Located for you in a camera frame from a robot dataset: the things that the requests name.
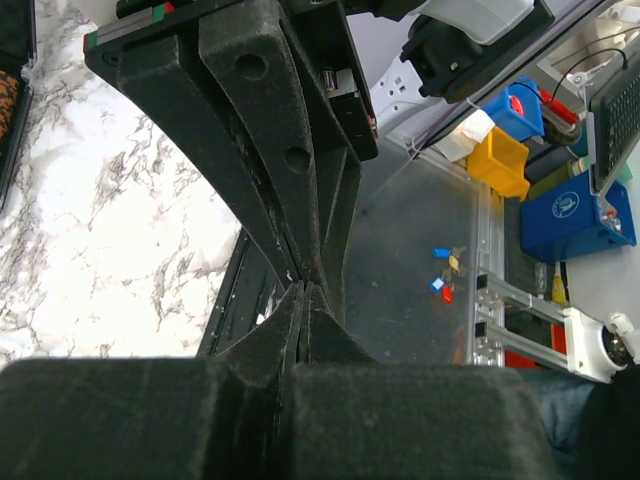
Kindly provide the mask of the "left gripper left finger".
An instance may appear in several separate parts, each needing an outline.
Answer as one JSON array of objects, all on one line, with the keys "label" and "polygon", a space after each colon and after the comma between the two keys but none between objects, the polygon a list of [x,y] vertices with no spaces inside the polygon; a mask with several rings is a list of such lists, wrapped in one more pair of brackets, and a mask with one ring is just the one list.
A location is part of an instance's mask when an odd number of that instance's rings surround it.
[{"label": "left gripper left finger", "polygon": [[31,359],[1,373],[5,479],[275,479],[303,287],[217,357]]}]

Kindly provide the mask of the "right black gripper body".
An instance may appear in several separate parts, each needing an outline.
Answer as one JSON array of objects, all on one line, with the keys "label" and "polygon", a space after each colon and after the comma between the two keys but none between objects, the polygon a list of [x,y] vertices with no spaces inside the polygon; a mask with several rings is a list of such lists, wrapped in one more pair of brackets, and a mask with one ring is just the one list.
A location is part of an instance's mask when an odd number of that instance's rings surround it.
[{"label": "right black gripper body", "polygon": [[173,34],[196,35],[200,19],[235,6],[279,7],[292,58],[299,72],[323,88],[324,98],[358,158],[378,154],[377,124],[347,13],[339,1],[118,1],[116,18],[84,37],[85,63],[112,87],[124,54]]}]

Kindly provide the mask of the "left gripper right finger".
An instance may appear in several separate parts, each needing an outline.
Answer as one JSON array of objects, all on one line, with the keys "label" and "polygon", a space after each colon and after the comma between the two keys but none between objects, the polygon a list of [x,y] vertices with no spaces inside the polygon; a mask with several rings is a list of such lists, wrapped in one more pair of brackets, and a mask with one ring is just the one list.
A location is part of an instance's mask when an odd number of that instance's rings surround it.
[{"label": "left gripper right finger", "polygon": [[290,286],[308,359],[291,372],[292,479],[554,479],[534,399],[514,370],[383,365]]}]

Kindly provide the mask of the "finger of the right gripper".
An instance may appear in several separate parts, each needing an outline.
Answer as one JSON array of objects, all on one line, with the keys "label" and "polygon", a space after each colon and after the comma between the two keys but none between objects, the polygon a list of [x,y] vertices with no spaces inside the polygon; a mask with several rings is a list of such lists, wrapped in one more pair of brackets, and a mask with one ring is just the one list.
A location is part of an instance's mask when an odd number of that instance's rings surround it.
[{"label": "finger of the right gripper", "polygon": [[117,67],[117,85],[211,184],[276,275],[298,280],[264,165],[195,47],[171,35],[127,50]]},{"label": "finger of the right gripper", "polygon": [[263,4],[206,16],[199,54],[264,163],[300,277],[341,299],[360,165],[322,87],[296,69],[281,19]]}]

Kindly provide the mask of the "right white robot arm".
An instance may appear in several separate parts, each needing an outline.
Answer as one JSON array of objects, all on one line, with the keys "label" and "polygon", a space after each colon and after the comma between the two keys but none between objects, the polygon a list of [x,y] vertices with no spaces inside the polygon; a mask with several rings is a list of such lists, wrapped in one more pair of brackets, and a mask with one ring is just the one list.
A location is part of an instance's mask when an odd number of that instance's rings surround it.
[{"label": "right white robot arm", "polygon": [[420,99],[461,101],[554,21],[542,1],[122,1],[89,69],[179,147],[278,281],[340,295],[360,165],[378,153],[347,19],[413,16],[399,60]]}]

